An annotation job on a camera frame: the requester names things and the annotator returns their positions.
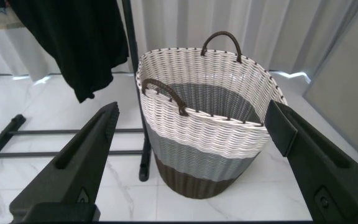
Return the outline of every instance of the clothing rack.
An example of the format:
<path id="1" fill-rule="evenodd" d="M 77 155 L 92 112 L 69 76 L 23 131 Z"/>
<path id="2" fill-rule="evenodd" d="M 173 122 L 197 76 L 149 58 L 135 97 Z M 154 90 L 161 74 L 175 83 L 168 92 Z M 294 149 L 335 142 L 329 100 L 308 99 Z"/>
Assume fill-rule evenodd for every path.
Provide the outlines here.
<path id="1" fill-rule="evenodd" d="M 137 66 L 139 63 L 139 58 L 137 54 L 137 44 L 135 37 L 134 29 L 134 20 L 132 17 L 131 1 L 122 0 L 122 6 L 124 9 L 125 24 L 128 35 L 129 50 L 131 53 L 132 66 L 134 69 L 134 74 L 137 72 Z M 109 151 L 110 156 L 130 156 L 130 155 L 142 155 L 139 166 L 139 180 L 147 181 L 149 179 L 149 169 L 150 169 L 150 155 L 151 155 L 151 145 L 149 141 L 149 136 L 147 135 L 147 129 L 145 126 L 144 116 L 142 112 L 142 105 L 139 98 L 139 89 L 136 88 L 137 99 L 140 108 L 140 117 L 142 118 L 142 127 L 143 128 L 132 128 L 132 129 L 116 129 L 116 133 L 144 133 L 144 143 L 142 150 L 132 150 L 132 151 Z M 13 136 L 17 135 L 37 135 L 37 134 L 76 134 L 79 130 L 33 130 L 33 131 L 19 131 L 19 128 L 24 124 L 25 117 L 21 114 L 16 115 L 11 122 L 5 127 L 5 129 L 0 133 L 0 152 L 4 146 L 9 142 Z M 56 156 L 58 152 L 11 152 L 11 153 L 0 153 L 0 158 L 17 158 L 17 157 L 50 157 Z"/>

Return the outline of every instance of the basket handle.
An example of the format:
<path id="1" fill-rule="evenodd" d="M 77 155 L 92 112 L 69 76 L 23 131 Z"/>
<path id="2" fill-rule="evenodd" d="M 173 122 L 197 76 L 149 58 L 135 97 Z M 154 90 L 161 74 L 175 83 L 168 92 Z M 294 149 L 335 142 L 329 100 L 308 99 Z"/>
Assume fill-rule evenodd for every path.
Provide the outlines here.
<path id="1" fill-rule="evenodd" d="M 189 114 L 185 111 L 186 103 L 183 100 L 181 100 L 181 98 L 177 95 L 177 93 L 175 93 L 175 91 L 171 87 L 169 87 L 168 85 L 166 85 L 158 80 L 155 80 L 153 78 L 146 78 L 145 80 L 143 80 L 142 81 L 142 93 L 143 94 L 145 94 L 147 84 L 149 84 L 149 83 L 166 90 L 172 96 L 172 98 L 177 102 L 178 107 L 179 107 L 179 114 L 182 116 L 189 116 Z"/>
<path id="2" fill-rule="evenodd" d="M 239 63 L 241 63 L 241 49 L 240 49 L 240 45 L 237 42 L 236 38 L 233 36 L 233 34 L 227 32 L 227 31 L 219 31 L 216 32 L 214 34 L 212 34 L 210 37 L 208 37 L 208 39 L 206 39 L 203 48 L 201 49 L 201 56 L 205 56 L 205 52 L 206 52 L 206 46 L 208 45 L 209 41 L 211 41 L 213 38 L 219 36 L 219 35 L 226 35 L 228 37 L 230 37 L 231 40 L 233 40 L 234 45 L 236 46 L 236 50 L 237 50 L 237 61 Z"/>

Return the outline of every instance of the white curtain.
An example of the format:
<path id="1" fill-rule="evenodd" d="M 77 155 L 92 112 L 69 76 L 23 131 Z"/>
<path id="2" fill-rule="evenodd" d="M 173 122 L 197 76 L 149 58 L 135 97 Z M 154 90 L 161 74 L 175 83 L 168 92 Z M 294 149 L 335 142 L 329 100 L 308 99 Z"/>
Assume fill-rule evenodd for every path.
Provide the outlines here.
<path id="1" fill-rule="evenodd" d="M 214 32 L 237 37 L 246 55 L 268 70 L 312 77 L 358 0 L 132 0 L 139 56 L 168 47 L 199 47 Z M 118 0 L 123 19 L 122 4 Z M 227 37 L 209 49 L 234 52 Z M 131 72 L 131 62 L 113 69 Z M 38 80 L 60 73 L 55 61 L 23 29 L 0 30 L 0 74 Z"/>

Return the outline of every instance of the tri-color basket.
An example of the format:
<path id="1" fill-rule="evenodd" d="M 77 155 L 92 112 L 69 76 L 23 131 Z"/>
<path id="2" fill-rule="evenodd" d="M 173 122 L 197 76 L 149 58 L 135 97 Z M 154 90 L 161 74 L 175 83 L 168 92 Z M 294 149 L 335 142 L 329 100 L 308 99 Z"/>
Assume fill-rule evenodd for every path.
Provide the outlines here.
<path id="1" fill-rule="evenodd" d="M 218 35 L 229 36 L 237 54 L 207 50 Z M 270 100 L 287 104 L 268 71 L 243 56 L 224 31 L 202 49 L 147 52 L 136 80 L 158 171 L 190 198 L 213 197 L 230 186 L 269 140 Z"/>

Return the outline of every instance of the hanging clothes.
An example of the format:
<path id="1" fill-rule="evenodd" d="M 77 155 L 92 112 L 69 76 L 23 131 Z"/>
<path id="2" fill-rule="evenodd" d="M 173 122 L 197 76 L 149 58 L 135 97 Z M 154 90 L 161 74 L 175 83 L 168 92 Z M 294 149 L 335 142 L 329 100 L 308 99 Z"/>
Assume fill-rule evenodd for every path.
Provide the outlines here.
<path id="1" fill-rule="evenodd" d="M 113 80 L 111 69 L 129 56 L 116 1 L 9 1 L 39 44 L 56 60 L 78 101 Z"/>

